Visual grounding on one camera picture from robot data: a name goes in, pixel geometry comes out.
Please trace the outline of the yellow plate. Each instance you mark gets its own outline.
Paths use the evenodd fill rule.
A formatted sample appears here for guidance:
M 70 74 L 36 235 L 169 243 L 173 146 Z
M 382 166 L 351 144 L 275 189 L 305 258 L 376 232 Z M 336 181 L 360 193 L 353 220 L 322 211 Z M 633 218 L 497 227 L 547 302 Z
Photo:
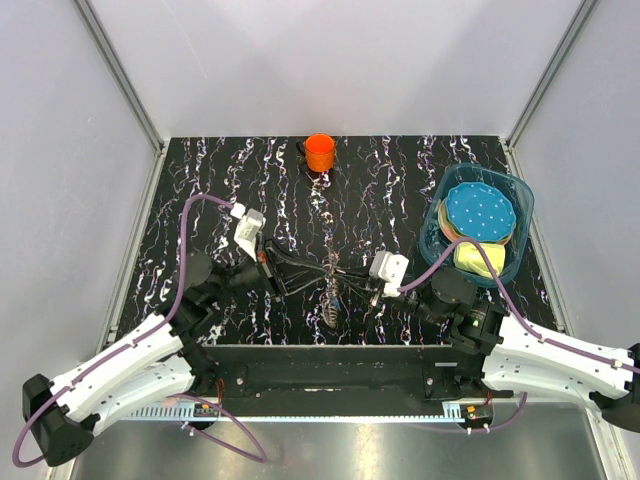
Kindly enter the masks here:
M 449 232 L 449 221 L 447 216 L 446 205 L 444 201 L 440 201 L 438 204 L 438 224 L 444 235 Z

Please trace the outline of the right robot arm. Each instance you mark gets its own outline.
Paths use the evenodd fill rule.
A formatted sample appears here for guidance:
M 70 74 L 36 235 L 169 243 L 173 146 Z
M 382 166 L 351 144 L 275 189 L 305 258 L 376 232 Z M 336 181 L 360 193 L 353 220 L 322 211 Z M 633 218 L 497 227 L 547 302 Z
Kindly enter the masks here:
M 344 281 L 375 307 L 389 305 L 439 327 L 459 353 L 429 397 L 458 399 L 501 393 L 554 397 L 599 413 L 623 430 L 639 430 L 639 347 L 609 348 L 568 337 L 479 298 L 452 267 L 441 267 L 420 287 L 402 293 L 401 274 L 381 268 L 340 270 Z

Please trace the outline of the teal plastic container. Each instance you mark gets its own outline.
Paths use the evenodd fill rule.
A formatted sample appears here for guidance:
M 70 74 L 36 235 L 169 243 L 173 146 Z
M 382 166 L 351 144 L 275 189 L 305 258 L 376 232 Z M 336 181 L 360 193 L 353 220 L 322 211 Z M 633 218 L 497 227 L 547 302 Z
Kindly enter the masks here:
M 532 220 L 534 195 L 522 180 L 477 164 L 461 163 L 446 170 L 425 216 L 418 239 L 418 249 L 424 260 L 432 265 L 452 243 L 442 233 L 438 224 L 438 204 L 445 201 L 448 192 L 463 182 L 483 182 L 499 189 L 512 203 L 516 214 L 513 233 L 496 244 L 506 248 L 506 261 L 500 280 L 507 284 L 518 273 L 528 243 Z

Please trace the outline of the blue polka dot plate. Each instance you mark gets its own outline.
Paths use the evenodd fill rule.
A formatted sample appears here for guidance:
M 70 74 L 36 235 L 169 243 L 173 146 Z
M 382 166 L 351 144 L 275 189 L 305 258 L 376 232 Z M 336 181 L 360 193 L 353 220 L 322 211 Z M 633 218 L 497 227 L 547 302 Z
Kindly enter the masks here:
M 516 226 L 511 201 L 496 187 L 483 182 L 463 182 L 445 198 L 451 225 L 463 236 L 479 242 L 499 243 Z

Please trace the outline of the pink plate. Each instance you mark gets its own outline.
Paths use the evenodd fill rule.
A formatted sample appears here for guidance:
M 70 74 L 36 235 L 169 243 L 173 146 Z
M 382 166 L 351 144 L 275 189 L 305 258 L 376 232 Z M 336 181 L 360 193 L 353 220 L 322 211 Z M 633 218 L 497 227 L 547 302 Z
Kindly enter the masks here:
M 451 242 L 464 237 L 464 234 L 460 233 L 448 220 L 440 223 L 440 229 L 444 236 Z

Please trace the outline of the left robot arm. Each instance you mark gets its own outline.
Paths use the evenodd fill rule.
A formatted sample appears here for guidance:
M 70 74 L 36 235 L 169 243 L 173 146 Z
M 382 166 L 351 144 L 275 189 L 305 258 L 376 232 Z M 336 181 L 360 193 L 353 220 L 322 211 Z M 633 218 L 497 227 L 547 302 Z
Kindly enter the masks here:
M 25 428 L 19 436 L 33 436 L 41 461 L 57 467 L 140 407 L 173 395 L 208 394 L 221 385 L 200 344 L 214 323 L 213 304 L 227 293 L 258 287 L 284 298 L 326 274 L 324 266 L 270 239 L 230 268 L 203 252 L 183 254 L 176 294 L 134 330 L 64 374 L 36 374 L 23 384 Z

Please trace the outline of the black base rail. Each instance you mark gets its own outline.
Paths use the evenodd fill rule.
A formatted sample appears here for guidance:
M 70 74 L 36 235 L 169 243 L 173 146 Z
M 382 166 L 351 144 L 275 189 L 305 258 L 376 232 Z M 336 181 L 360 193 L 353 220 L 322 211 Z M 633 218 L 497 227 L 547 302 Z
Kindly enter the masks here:
M 204 353 L 210 372 L 222 380 L 225 399 L 265 391 L 370 389 L 450 400 L 484 399 L 488 392 L 481 358 L 451 346 L 222 345 Z

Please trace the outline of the orange cup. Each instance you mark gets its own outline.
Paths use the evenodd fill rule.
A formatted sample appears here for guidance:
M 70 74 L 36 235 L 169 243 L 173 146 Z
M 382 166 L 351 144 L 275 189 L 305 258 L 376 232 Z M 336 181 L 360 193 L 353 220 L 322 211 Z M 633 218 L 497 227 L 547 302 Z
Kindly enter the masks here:
M 327 172 L 335 162 L 334 139 L 324 133 L 316 133 L 304 141 L 304 156 L 308 168 L 316 173 Z

